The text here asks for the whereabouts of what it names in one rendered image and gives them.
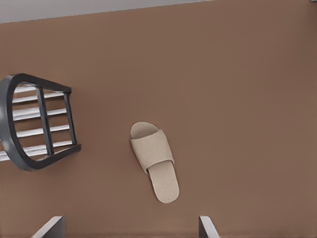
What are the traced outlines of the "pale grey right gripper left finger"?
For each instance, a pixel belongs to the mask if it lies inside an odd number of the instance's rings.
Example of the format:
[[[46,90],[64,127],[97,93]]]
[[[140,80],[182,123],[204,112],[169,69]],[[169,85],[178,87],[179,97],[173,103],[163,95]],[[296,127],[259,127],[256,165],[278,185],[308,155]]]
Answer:
[[[65,218],[52,217],[31,238],[65,238]]]

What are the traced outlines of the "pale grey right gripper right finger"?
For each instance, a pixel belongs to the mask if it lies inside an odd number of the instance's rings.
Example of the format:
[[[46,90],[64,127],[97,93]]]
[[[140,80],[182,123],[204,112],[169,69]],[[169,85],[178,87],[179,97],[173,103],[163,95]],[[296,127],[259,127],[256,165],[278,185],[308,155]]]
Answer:
[[[220,238],[209,216],[199,217],[199,238]]]

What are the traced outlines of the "black shoe rack silver bars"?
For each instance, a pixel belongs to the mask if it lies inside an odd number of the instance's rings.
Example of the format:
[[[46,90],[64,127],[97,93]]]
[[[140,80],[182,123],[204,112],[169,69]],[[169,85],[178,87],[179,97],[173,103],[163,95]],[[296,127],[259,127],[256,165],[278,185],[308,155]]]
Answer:
[[[18,140],[18,135],[14,126],[12,110],[13,94],[20,83],[35,87],[37,93],[36,99],[38,100],[39,104],[39,113],[43,126],[45,148],[48,154],[47,156],[38,160],[32,160],[26,154],[25,149],[22,148]],[[72,143],[69,148],[58,152],[53,151],[52,135],[49,127],[48,112],[43,93],[44,89],[57,91],[64,96]],[[8,75],[0,81],[0,141],[7,156],[18,168],[25,171],[43,169],[69,155],[80,151],[81,145],[78,144],[76,140],[69,102],[69,94],[71,94],[70,87],[25,73]]]

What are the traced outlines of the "beige open-toe slipper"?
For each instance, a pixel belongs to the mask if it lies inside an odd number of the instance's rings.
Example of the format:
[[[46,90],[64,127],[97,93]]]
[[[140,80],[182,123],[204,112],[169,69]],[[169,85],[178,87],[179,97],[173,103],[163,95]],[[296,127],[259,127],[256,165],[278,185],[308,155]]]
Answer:
[[[130,142],[143,169],[149,175],[154,193],[162,203],[171,203],[179,196],[174,158],[164,131],[149,122],[131,127]]]

